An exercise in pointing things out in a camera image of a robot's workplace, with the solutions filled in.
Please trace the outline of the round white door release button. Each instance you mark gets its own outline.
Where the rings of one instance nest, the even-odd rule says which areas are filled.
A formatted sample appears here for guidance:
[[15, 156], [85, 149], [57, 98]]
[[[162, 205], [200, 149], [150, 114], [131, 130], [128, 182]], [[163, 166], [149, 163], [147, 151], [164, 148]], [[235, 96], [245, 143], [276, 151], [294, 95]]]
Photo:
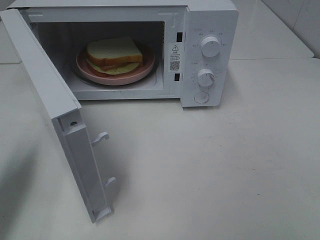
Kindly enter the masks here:
[[205, 104], [209, 99], [210, 95], [205, 91], [198, 92], [194, 95], [194, 101], [198, 104]]

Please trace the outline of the pink round plate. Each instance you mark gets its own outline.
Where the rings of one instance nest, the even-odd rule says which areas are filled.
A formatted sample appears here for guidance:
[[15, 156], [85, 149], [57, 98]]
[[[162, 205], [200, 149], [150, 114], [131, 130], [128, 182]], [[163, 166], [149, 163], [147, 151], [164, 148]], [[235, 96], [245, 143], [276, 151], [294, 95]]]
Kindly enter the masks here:
[[96, 71], [87, 62], [87, 53], [85, 48], [80, 50], [80, 52], [77, 54], [75, 63], [80, 75], [87, 80], [108, 86], [128, 85], [146, 77], [152, 71], [156, 62], [156, 55], [150, 47], [143, 44], [137, 44], [137, 46], [143, 56], [143, 65], [138, 66], [127, 73], [110, 75]]

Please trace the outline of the toast sandwich with filling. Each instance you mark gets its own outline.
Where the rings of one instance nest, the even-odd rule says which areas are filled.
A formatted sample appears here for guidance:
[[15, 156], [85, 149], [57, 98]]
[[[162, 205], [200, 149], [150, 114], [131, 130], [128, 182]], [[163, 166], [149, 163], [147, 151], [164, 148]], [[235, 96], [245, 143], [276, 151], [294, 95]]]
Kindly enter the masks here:
[[130, 37], [107, 38], [86, 46], [86, 62], [106, 75], [129, 73], [143, 66], [143, 54]]

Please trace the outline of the white microwave door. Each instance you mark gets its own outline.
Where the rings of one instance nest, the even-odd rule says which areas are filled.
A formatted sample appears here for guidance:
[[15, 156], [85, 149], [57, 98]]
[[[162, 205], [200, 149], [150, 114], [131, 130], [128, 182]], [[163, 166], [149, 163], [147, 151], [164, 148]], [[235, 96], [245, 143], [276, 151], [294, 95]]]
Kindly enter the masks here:
[[1, 11], [0, 18], [35, 96], [52, 122], [90, 220], [95, 223], [113, 211], [107, 192], [116, 178], [102, 181], [93, 151], [93, 146], [109, 135], [102, 132], [90, 139], [80, 103], [34, 35], [29, 18], [17, 9]]

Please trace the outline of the glass microwave turntable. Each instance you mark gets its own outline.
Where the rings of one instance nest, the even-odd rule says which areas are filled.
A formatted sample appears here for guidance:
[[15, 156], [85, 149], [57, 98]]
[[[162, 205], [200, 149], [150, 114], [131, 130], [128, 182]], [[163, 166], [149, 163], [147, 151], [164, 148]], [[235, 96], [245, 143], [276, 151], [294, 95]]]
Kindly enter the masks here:
[[[107, 74], [107, 75], [125, 74], [125, 73], [128, 73], [128, 72], [134, 70], [135, 68], [141, 67], [141, 66], [143, 65], [143, 63], [130, 62], [130, 63], [125, 63], [125, 64], [121, 65], [120, 67], [115, 67], [115, 68], [113, 68], [113, 69], [108, 69], [108, 70], [102, 70], [101, 67], [96, 66], [96, 65], [94, 65], [93, 63], [91, 63], [91, 62], [87, 59], [87, 57], [86, 57], [86, 60], [87, 60], [87, 62], [89, 63], [89, 65], [90, 65], [91, 67], [93, 67], [97, 72], [99, 72], [99, 73], [104, 73], [104, 74]], [[158, 61], [155, 60], [154, 67], [153, 67], [152, 71], [151, 71], [147, 76], [151, 75], [151, 74], [154, 72], [154, 70], [157, 69], [157, 67], [158, 67]], [[91, 80], [88, 80], [88, 79], [84, 78], [83, 76], [81, 76], [80, 71], [78, 70], [78, 67], [77, 67], [77, 65], [76, 65], [76, 61], [75, 61], [74, 64], [73, 64], [73, 71], [74, 71], [76, 74], [78, 74], [78, 75], [79, 75], [82, 79], [84, 79], [85, 81], [95, 83], [95, 82], [93, 82], [93, 81], [91, 81]]]

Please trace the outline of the lower white timer knob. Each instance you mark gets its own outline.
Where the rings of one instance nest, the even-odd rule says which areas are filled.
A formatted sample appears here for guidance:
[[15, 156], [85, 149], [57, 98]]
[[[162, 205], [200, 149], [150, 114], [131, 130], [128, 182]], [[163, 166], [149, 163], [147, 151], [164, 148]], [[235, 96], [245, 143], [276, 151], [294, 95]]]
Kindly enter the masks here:
[[203, 68], [197, 73], [197, 82], [201, 87], [210, 87], [214, 84], [215, 78], [212, 70]]

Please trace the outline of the white warning label sticker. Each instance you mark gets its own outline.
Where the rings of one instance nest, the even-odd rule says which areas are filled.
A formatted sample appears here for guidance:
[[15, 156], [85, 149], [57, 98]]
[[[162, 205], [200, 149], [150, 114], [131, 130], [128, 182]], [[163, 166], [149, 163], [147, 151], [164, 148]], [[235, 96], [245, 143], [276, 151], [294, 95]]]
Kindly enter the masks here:
[[168, 67], [170, 72], [179, 72], [182, 61], [182, 45], [178, 43], [170, 43], [168, 47]]

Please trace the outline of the white microwave oven body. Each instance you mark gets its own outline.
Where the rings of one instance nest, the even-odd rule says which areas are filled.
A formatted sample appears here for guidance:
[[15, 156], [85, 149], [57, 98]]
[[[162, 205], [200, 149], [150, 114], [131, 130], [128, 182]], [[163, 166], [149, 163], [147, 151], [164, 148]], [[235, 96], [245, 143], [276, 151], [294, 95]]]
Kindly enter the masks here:
[[[183, 107], [218, 106], [238, 21], [230, 0], [16, 0], [30, 20], [30, 29], [78, 100], [179, 99]], [[200, 42], [218, 36], [221, 48], [205, 57]], [[158, 67], [143, 80], [107, 86], [82, 79], [73, 71], [76, 57], [87, 44], [131, 38], [155, 53]], [[169, 44], [183, 47], [180, 71], [169, 71]], [[197, 73], [210, 69], [214, 84], [202, 87]], [[194, 96], [207, 92], [209, 100]]]

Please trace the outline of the upper white power knob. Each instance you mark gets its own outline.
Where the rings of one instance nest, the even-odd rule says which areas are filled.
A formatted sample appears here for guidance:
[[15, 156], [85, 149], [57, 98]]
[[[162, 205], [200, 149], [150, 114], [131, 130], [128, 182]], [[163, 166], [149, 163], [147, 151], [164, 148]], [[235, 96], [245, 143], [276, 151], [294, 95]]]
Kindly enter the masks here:
[[220, 53], [221, 40], [216, 35], [207, 35], [200, 41], [202, 54], [207, 58], [215, 57]]

